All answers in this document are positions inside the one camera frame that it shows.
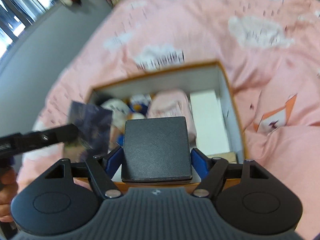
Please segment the left hand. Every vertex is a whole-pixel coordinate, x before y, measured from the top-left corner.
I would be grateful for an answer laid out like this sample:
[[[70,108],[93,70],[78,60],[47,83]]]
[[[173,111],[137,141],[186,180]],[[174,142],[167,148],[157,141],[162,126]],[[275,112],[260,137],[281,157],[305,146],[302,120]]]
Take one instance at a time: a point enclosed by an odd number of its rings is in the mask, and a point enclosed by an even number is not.
[[[5,173],[1,175],[1,222],[11,223],[13,218],[10,213],[10,204],[17,194],[18,185],[16,181],[16,173],[12,167],[7,168]]]

